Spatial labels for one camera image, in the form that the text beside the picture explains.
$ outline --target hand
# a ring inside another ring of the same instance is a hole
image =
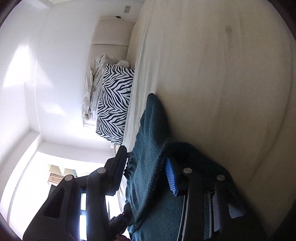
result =
[[[117,240],[115,240],[115,241],[131,241],[131,240],[128,239],[126,236],[121,235],[121,236],[120,236],[120,239],[117,239]]]

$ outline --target white crumpled blanket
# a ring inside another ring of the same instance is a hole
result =
[[[107,64],[119,65],[129,68],[130,64],[122,59],[108,57],[103,53],[96,57],[91,64],[86,75],[84,95],[82,101],[83,125],[87,127],[96,126],[97,105],[102,88],[104,72]]]

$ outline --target bright window light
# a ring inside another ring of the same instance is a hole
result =
[[[86,193],[81,194],[81,205],[80,205],[81,210],[86,210]]]
[[[86,238],[86,216],[80,215],[79,222],[80,239],[87,240]]]

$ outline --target zebra print pillow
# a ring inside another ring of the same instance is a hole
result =
[[[135,71],[108,64],[98,101],[96,133],[116,145],[122,144]]]

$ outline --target beige headboard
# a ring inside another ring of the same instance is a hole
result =
[[[87,67],[102,53],[125,60],[134,25],[117,17],[101,17],[91,40]]]

